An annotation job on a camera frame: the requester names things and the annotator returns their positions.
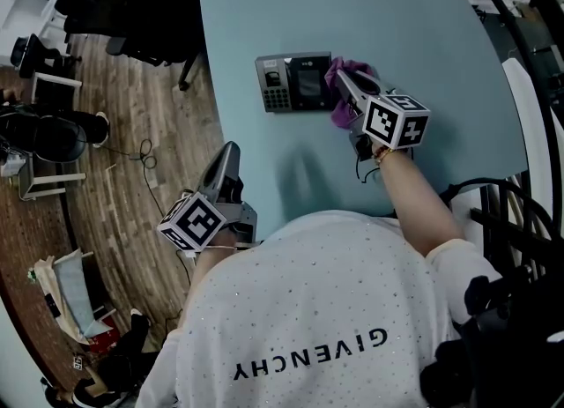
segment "hand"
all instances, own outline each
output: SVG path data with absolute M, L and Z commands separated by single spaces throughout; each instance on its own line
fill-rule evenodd
M 8 102 L 19 101 L 20 96 L 16 93 L 13 88 L 4 88 L 4 100 Z
M 228 227 L 218 231 L 217 234 L 211 239 L 211 245 L 220 245 L 220 247 L 233 247 L 237 243 L 237 236 Z

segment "white desk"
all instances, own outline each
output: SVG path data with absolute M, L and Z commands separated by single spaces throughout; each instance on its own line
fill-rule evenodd
M 63 19 L 56 18 L 56 0 L 0 0 L 0 65 L 10 65 L 18 37 L 35 33 L 48 48 L 66 52 Z
M 79 88 L 82 86 L 82 82 L 75 79 L 60 78 L 58 76 L 53 76 L 52 74 L 38 73 L 33 74 L 33 84 L 32 84 L 32 94 L 31 102 L 35 98 L 35 90 L 37 90 L 37 81 L 44 80 L 46 82 L 51 82 L 53 84 L 68 85 L 74 88 Z
M 65 188 L 37 190 L 37 186 L 55 184 L 57 182 L 81 181 L 86 179 L 86 173 L 56 174 L 53 176 L 35 176 L 33 171 L 33 156 L 27 157 L 26 164 L 19 170 L 19 197 L 22 200 L 34 200 L 48 195 L 66 192 Z
M 367 62 L 433 112 L 415 160 L 431 184 L 527 169 L 508 81 L 466 0 L 201 0 L 224 139 L 241 148 L 257 239 L 313 211 L 391 212 L 377 174 L 361 184 L 348 132 L 328 113 L 264 112 L 258 56 L 331 51 Z M 372 162 L 362 164 L 365 174 Z

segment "office chair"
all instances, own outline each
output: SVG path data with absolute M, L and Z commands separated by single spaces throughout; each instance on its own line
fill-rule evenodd
M 45 63 L 50 59 L 54 61 L 53 66 Z M 17 38 L 10 56 L 10 63 L 19 69 L 19 76 L 23 79 L 31 78 L 36 71 L 63 76 L 65 70 L 81 60 L 81 57 L 63 57 L 56 48 L 46 48 L 34 33 Z
M 86 133 L 74 122 L 38 116 L 27 108 L 5 108 L 0 114 L 0 148 L 7 152 L 66 164 L 77 160 L 85 147 Z
M 67 33 L 112 37 L 106 51 L 124 54 L 154 66 L 185 62 L 178 85 L 185 81 L 200 50 L 204 28 L 199 0 L 57 0 L 66 15 Z

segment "cable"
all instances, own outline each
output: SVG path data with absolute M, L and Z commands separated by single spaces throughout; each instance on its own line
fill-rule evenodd
M 516 52 L 516 51 L 517 51 L 517 47 L 515 47 L 515 48 L 513 48 L 513 49 L 510 49 L 509 52 L 508 52 L 508 58 L 510 58 L 510 57 L 511 57 L 511 54 L 513 54 L 513 53 Z
M 415 155 L 413 154 L 413 147 L 410 148 L 410 151 L 412 152 L 412 160 L 415 158 Z M 357 179 L 360 181 L 360 175 L 359 175 L 359 162 L 360 162 L 360 155 L 357 154 L 356 156 L 356 177 Z M 364 180 L 360 181 L 362 184 L 366 184 L 367 183 L 367 178 L 375 171 L 380 170 L 380 167 L 376 167 L 373 168 L 372 170 L 370 170 L 368 173 L 366 173 L 364 175 Z
M 84 140 L 80 140 L 77 138 L 77 141 L 79 142 L 83 142 L 83 143 L 88 143 Z M 148 144 L 148 148 L 145 152 L 143 150 L 143 148 L 145 146 L 145 144 Z M 157 158 L 154 157 L 151 154 L 152 151 L 152 141 L 150 138 L 144 138 L 141 141 L 141 145 L 139 146 L 139 153 L 138 154 L 129 154 L 128 152 L 123 152 L 120 150 L 116 150 L 115 148 L 110 148 L 109 146 L 105 146 L 105 145 L 98 145 L 99 148 L 104 148 L 105 150 L 111 151 L 111 152 L 115 152 L 117 154 L 121 154 L 122 156 L 127 156 L 130 160 L 136 161 L 136 162 L 141 162 L 141 164 L 143 165 L 143 178 L 145 179 L 145 184 L 147 186 L 147 188 L 149 189 L 149 193 L 151 194 L 152 200 L 155 202 L 155 205 L 157 206 L 157 209 L 159 210 L 159 213 L 161 216 L 164 216 L 165 213 L 162 211 L 162 209 L 160 208 L 160 204 L 157 201 L 157 197 L 155 196 L 154 193 L 152 193 L 152 189 L 151 186 L 149 185 L 149 181 L 147 180 L 147 170 L 153 170 L 156 166 L 157 166 Z
M 555 225 L 554 220 L 546 212 L 545 208 L 542 207 L 537 201 L 535 201 L 530 195 L 528 195 L 522 188 L 515 185 L 513 182 L 509 182 L 502 179 L 494 178 L 474 178 L 468 181 L 461 182 L 460 184 L 450 184 L 449 187 L 441 193 L 441 199 L 449 203 L 452 198 L 454 198 L 460 190 L 466 186 L 471 185 L 485 185 L 494 184 L 498 187 L 510 190 L 515 193 L 518 197 L 522 198 L 523 203 L 529 203 L 532 212 L 538 217 L 546 231 L 550 235 L 551 240 L 557 241 L 561 246 L 564 246 L 564 239 L 560 235 L 560 230 Z
M 165 344 L 165 342 L 167 341 L 167 336 L 168 336 L 168 323 L 171 320 L 176 320 L 178 317 L 180 317 L 180 314 L 182 314 L 183 308 L 180 308 L 180 311 L 178 311 L 178 314 L 175 315 L 174 317 L 167 317 L 165 319 L 165 338 L 162 340 L 162 344 L 160 345 L 160 348 L 163 347 L 163 345 Z

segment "black cable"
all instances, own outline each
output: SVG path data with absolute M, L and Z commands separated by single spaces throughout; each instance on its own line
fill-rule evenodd
M 79 140 L 77 138 L 77 141 L 79 142 L 83 142 L 83 143 L 88 143 L 85 142 L 84 140 Z M 145 144 L 148 144 L 148 149 L 144 152 L 143 148 L 145 146 Z M 164 216 L 164 212 L 162 211 L 162 209 L 160 208 L 160 204 L 157 201 L 157 197 L 155 196 L 154 193 L 152 193 L 152 189 L 151 186 L 149 185 L 149 181 L 147 180 L 147 170 L 153 170 L 156 166 L 157 166 L 157 158 L 154 157 L 151 154 L 152 151 L 152 141 L 149 138 L 144 138 L 141 141 L 141 145 L 139 146 L 139 153 L 137 155 L 135 154 L 129 154 L 128 152 L 123 152 L 120 150 L 116 150 L 114 148 L 110 148 L 109 146 L 105 146 L 105 145 L 98 145 L 99 148 L 104 148 L 105 150 L 111 151 L 111 152 L 115 152 L 117 154 L 121 154 L 122 156 L 127 156 L 128 158 L 130 158 L 130 160 L 136 161 L 136 162 L 141 162 L 141 164 L 143 165 L 143 178 L 145 179 L 145 184 L 147 186 L 147 188 L 149 189 L 149 193 L 151 194 L 151 197 L 153 199 L 153 201 L 155 202 L 155 205 L 157 206 L 157 209 L 159 210 L 159 213 L 161 216 Z
M 555 0 L 542 0 L 539 10 L 543 20 L 548 26 L 548 30 L 553 36 L 554 42 L 560 49 L 564 48 L 564 39 L 561 38 L 560 31 L 564 27 L 564 20 L 560 6 Z M 545 83 L 540 78 L 540 70 L 532 59 L 529 45 L 524 38 L 523 31 L 519 28 L 515 16 L 509 11 L 503 0 L 492 0 L 493 4 L 500 13 L 500 18 L 505 23 L 511 33 L 515 45 L 521 54 L 523 64 L 538 98 L 538 107 L 545 126 L 546 142 L 548 144 L 548 157 L 550 159 L 551 176 L 553 183 L 553 222 L 557 230 L 560 231 L 562 221 L 562 176 L 560 173 L 560 155 L 558 151 L 558 140 L 556 129 L 554 128 L 551 101 Z
M 180 314 L 182 314 L 183 309 L 180 308 L 180 311 L 178 311 L 178 314 L 175 315 L 174 317 L 167 317 L 165 319 L 165 338 L 162 340 L 162 344 L 160 345 L 160 348 L 163 347 L 163 345 L 165 344 L 165 342 L 167 341 L 167 336 L 168 336 L 168 323 L 171 320 L 176 320 L 178 317 L 180 317 Z
M 412 152 L 412 160 L 414 159 L 414 154 L 413 154 L 413 148 L 410 148 L 410 151 Z M 357 154 L 356 156 L 356 177 L 357 179 L 360 181 L 360 175 L 359 175 L 359 162 L 360 162 L 360 155 Z M 370 174 L 372 174 L 373 172 L 380 170 L 380 167 L 376 167 L 373 168 L 372 170 L 370 170 L 368 173 L 366 173 L 364 175 L 364 180 L 360 181 L 362 184 L 366 184 L 367 183 L 367 178 L 370 176 Z
M 454 198 L 458 194 L 458 192 L 460 192 L 462 188 L 471 185 L 484 184 L 494 184 L 498 187 L 510 190 L 518 197 L 522 198 L 523 206 L 529 204 L 529 208 L 543 224 L 546 231 L 550 235 L 551 240 L 557 243 L 560 247 L 564 246 L 564 239 L 562 239 L 562 236 L 560 235 L 560 229 L 557 227 L 556 222 L 551 218 L 548 212 L 546 212 L 545 208 L 543 208 L 529 194 L 527 194 L 522 188 L 515 185 L 513 182 L 494 178 L 474 178 L 468 181 L 461 182 L 460 184 L 450 184 L 449 188 L 441 193 L 441 199 L 443 200 L 443 202 L 449 203 L 452 198 Z

